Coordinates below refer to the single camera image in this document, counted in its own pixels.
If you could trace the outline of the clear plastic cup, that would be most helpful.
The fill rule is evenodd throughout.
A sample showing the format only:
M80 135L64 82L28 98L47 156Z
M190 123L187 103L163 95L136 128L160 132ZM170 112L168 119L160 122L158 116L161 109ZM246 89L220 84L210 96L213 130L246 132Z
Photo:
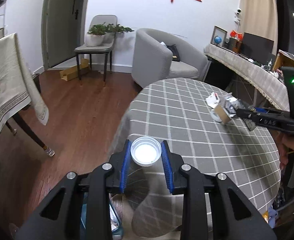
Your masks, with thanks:
M152 166L161 157L161 145L152 137L137 138L131 144L131 157L139 166Z

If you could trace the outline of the foil wrapper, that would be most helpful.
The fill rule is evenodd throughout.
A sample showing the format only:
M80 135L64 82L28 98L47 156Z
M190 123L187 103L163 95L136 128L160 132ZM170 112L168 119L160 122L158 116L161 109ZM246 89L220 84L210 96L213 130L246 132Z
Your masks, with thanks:
M235 98L232 95L232 93L228 93L228 94L221 96L219 99L219 105L222 106L225 113L230 118L234 118L237 116L236 110L246 109L245 104L241 100Z

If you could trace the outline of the cardboard tape roll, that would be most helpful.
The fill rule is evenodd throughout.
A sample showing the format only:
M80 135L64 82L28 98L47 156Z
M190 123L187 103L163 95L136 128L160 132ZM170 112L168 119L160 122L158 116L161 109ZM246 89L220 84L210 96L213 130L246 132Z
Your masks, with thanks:
M231 117L229 114L225 111L225 108L221 105L217 105L214 108L214 115L217 117L218 122L221 122L223 124L227 124L231 121Z

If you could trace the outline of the white paper packaging box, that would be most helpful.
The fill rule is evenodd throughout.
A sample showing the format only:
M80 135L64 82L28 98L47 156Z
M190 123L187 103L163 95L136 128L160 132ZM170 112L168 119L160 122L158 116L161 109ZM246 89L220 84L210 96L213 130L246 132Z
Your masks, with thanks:
M206 99L206 104L212 109L216 108L220 102L220 98L216 92L212 92Z

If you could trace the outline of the long sideboard beige cloth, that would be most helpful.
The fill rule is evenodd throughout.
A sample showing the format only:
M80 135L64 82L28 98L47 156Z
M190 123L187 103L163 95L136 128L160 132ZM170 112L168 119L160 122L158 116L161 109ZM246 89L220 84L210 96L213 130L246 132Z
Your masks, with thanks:
M222 63L255 87L274 107L289 110L286 86L261 67L227 49L208 44L204 54Z

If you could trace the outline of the grey checked tablecloth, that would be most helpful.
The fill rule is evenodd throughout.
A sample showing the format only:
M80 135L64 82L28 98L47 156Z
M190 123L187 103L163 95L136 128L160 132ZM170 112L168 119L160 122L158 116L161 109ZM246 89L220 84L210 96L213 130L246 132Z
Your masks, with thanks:
M108 152L143 136L167 141L171 152L200 172L225 173L265 213L281 180L274 139L263 127L249 131L241 119L216 122L206 103L213 93L224 95L217 87L184 78L148 85L130 103ZM169 193L161 161L150 167L132 163L125 197L133 212L130 229L139 237L160 237L182 223L183 196Z

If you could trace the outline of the wooden shelf box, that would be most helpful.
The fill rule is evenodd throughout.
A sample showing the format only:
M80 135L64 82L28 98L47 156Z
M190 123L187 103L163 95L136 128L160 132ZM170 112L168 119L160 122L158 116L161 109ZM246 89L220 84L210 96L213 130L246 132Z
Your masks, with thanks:
M272 67L272 71L274 72L280 67L294 67L294 55L289 52L279 50L275 63Z

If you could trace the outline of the black monitor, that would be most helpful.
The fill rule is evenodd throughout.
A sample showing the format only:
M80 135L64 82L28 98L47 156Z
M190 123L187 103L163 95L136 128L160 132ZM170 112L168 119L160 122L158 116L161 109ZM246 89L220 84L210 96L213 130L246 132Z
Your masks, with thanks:
M244 33L240 54L261 64L271 59L274 41L250 33Z

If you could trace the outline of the black handbag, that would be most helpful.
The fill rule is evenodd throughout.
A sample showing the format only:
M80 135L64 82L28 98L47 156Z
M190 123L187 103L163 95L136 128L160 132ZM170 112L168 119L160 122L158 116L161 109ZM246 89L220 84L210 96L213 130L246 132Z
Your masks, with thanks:
M167 48L172 52L172 61L180 62L180 54L178 52L177 46L175 44L167 45Z

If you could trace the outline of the small blue globe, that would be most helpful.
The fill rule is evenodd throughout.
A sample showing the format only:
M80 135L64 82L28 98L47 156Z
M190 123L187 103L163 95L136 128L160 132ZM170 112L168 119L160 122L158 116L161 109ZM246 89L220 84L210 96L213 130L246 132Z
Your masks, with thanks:
M216 46L219 46L222 42L222 38L220 36L215 36L214 37L214 43L216 44Z

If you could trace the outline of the beige curtain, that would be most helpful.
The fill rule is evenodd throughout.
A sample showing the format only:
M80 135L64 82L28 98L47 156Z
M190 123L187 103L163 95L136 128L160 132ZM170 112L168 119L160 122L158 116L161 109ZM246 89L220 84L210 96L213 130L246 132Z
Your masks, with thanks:
M268 38L274 42L271 53L277 53L278 14L276 0L240 0L240 32Z

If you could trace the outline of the framed picture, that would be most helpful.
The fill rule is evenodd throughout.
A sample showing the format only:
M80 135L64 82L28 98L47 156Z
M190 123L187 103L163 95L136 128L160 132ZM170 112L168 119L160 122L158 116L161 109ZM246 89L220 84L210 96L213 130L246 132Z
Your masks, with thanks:
M215 25L210 43L216 46L216 44L214 43L214 37L218 35L222 38L222 42L218 47L222 47L224 45L226 38L227 38L227 34L228 34L228 32L226 30Z

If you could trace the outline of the flat cardboard box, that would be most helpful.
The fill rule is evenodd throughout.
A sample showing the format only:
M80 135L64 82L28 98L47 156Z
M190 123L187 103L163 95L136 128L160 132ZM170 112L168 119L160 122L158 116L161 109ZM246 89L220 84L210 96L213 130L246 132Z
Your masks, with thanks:
M80 75L87 74L90 71L89 59L81 59L80 61ZM78 78L78 66L60 71L60 78L64 81L70 81Z

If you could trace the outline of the beige table cloth left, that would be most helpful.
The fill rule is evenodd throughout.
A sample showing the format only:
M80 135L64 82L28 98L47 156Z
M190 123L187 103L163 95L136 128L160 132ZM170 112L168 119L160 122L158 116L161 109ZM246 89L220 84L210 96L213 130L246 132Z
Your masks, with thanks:
M22 57L16 33L0 39L0 132L13 115L32 105L39 122L48 123L49 109Z

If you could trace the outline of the potted green plant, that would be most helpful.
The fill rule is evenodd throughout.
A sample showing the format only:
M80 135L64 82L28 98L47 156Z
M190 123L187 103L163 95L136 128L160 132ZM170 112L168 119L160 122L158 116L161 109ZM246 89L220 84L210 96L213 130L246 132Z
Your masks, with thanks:
M104 41L110 41L113 35L134 32L130 27L120 24L103 23L92 25L85 35L85 45L88 47L100 46Z

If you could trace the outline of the grey door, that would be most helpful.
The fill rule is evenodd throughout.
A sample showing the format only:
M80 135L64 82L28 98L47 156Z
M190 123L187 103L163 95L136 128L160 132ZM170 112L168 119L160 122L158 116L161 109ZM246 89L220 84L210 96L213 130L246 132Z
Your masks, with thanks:
M41 44L45 69L75 56L80 46L84 0L44 0Z

